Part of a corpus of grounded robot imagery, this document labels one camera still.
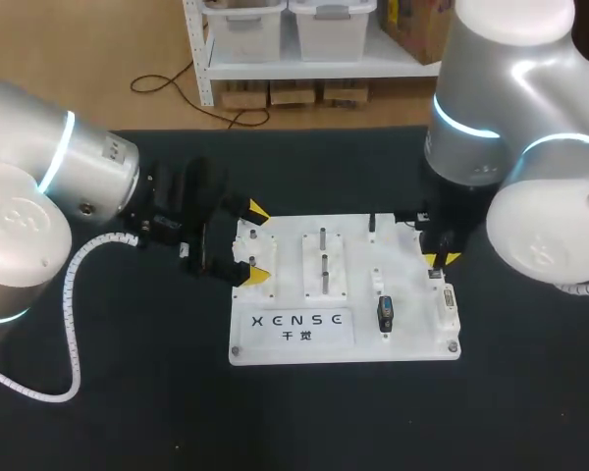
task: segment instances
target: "brown cardboard box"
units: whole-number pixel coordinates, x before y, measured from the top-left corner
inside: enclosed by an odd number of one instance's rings
[[[272,80],[271,105],[313,105],[316,90],[312,80]]]
[[[369,102],[369,82],[361,78],[325,80],[323,103],[335,108],[358,108]]]
[[[266,108],[268,82],[264,80],[225,80],[220,83],[219,106],[226,110]]]
[[[380,0],[384,31],[421,64],[443,58],[455,0]]]

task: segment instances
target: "black cable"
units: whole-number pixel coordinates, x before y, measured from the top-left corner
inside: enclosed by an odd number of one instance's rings
[[[134,93],[156,93],[159,90],[163,90],[164,88],[166,88],[168,85],[172,85],[174,86],[177,91],[179,92],[179,94],[182,96],[182,98],[185,100],[185,102],[191,106],[193,109],[195,109],[196,111],[201,112],[203,115],[207,115],[210,116],[212,118],[216,118],[217,120],[223,121],[225,123],[228,123],[229,125],[227,126],[227,129],[230,130],[233,126],[240,126],[242,128],[258,128],[260,126],[265,125],[266,123],[269,122],[269,120],[271,119],[271,115],[268,112],[268,110],[266,108],[263,108],[261,110],[241,110],[239,111],[236,116],[230,120],[229,118],[225,118],[224,116],[220,116],[220,115],[215,115],[214,113],[210,113],[209,111],[205,111],[202,108],[199,108],[198,106],[196,106],[194,103],[192,103],[189,98],[186,97],[186,95],[184,94],[184,92],[181,90],[181,87],[177,84],[176,80],[182,76],[183,74],[185,74],[187,71],[189,71],[192,66],[194,65],[194,61],[190,61],[189,64],[187,64],[184,68],[182,68],[180,71],[178,71],[172,78],[169,77],[165,77],[165,76],[160,76],[159,74],[147,74],[145,76],[139,76],[137,78],[134,78],[131,82],[131,91]],[[161,79],[164,80],[164,83],[162,83],[159,86],[155,86],[153,88],[146,88],[146,89],[138,89],[135,88],[135,85],[144,79]],[[240,121],[238,121],[238,119],[240,117],[242,117],[244,114],[246,113],[254,113],[254,112],[261,112],[264,113],[265,117],[262,121],[260,121],[259,123],[241,123]]]

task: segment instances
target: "white storage box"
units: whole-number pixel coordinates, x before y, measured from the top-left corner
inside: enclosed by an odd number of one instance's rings
[[[362,59],[369,16],[377,0],[291,0],[304,61]]]
[[[279,61],[282,12],[287,0],[258,8],[209,8],[203,5],[214,47],[223,62]]]

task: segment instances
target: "white assembly board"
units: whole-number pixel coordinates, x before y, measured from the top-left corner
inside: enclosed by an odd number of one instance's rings
[[[430,278],[419,232],[392,214],[378,214],[375,229],[369,215],[276,217],[262,227],[240,221],[234,257],[254,257],[271,278],[233,290],[231,363],[458,359],[454,288],[442,274]],[[388,334],[378,323],[381,295],[393,300]]]

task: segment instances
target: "black tabletop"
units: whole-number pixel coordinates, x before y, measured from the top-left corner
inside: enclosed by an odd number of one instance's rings
[[[207,156],[273,215],[418,207],[425,130],[131,131],[144,161]],[[73,226],[74,248],[120,229]],[[210,249],[231,249],[217,217]],[[61,276],[0,344],[0,371],[70,384]],[[105,246],[77,279],[83,384],[0,385],[0,470],[589,469],[589,298],[518,275],[483,229],[448,270],[455,362],[238,367],[230,289],[172,249]]]

